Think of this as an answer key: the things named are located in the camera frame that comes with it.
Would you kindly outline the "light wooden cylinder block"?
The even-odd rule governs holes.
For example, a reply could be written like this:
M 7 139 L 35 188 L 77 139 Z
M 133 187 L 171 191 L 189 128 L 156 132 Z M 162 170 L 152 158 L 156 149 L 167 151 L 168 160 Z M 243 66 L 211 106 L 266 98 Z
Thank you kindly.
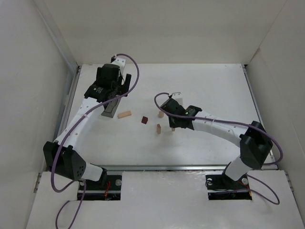
M 158 117 L 159 117 L 159 118 L 163 118 L 163 117 L 164 117 L 164 112 L 163 112 L 163 111 L 159 111 Z

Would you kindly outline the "wooden block numbered 12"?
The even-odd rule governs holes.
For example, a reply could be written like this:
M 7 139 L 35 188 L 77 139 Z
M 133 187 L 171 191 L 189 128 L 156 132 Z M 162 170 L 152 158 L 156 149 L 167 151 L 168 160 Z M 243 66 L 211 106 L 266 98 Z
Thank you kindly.
M 156 125 L 156 131 L 157 131 L 157 134 L 160 134 L 161 133 L 161 125 L 160 124 L 157 124 Z

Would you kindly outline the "wooden block numbered 55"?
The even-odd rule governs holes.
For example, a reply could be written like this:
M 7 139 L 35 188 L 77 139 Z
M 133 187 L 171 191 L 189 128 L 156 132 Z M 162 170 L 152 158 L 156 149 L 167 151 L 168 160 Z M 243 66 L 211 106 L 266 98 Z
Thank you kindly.
M 129 110 L 129 111 L 125 111 L 125 112 L 122 112 L 122 113 L 119 113 L 119 114 L 118 114 L 118 119 L 125 118 L 125 117 L 129 117 L 129 116 L 131 116 L 131 115 L 132 115 L 132 113 L 131 113 L 130 110 Z

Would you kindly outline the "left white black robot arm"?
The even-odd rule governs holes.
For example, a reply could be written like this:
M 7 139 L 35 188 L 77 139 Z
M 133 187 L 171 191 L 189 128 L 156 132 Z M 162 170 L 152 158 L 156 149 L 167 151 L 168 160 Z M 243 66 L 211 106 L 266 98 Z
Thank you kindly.
M 125 60 L 118 58 L 97 69 L 96 80 L 85 92 L 74 118 L 53 142 L 46 142 L 43 147 L 50 171 L 73 181 L 103 182 L 106 170 L 81 157 L 81 142 L 113 99 L 128 92 L 131 75 L 123 76 L 124 68 Z

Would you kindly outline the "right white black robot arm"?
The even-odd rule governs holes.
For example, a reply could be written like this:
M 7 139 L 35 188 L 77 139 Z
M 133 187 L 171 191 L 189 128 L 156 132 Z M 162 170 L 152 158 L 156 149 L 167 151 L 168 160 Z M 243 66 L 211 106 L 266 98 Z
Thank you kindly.
M 239 147 L 240 155 L 223 172 L 226 179 L 238 181 L 248 171 L 261 169 L 273 147 L 272 140 L 264 134 L 265 129 L 260 122 L 253 121 L 249 125 L 217 122 L 218 117 L 193 105 L 185 109 L 172 98 L 164 102 L 161 108 L 169 113 L 171 128 L 206 132 Z

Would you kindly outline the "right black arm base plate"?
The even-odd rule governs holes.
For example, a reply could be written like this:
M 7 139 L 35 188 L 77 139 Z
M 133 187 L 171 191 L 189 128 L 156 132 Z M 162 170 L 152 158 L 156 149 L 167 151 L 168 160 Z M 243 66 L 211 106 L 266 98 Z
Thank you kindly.
M 237 181 L 233 181 L 225 175 L 220 174 L 209 174 L 205 176 L 206 182 L 205 185 L 209 190 L 239 190 L 244 188 L 249 188 L 248 178 L 246 175 L 243 175 Z

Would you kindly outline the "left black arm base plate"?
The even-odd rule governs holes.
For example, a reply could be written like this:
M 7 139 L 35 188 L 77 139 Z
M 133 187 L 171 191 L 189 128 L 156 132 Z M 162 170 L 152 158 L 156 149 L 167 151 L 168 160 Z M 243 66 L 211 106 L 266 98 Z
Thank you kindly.
M 108 172 L 106 178 L 99 183 L 98 181 L 86 180 L 87 191 L 105 191 L 110 184 L 110 191 L 120 191 L 122 186 L 122 173 Z

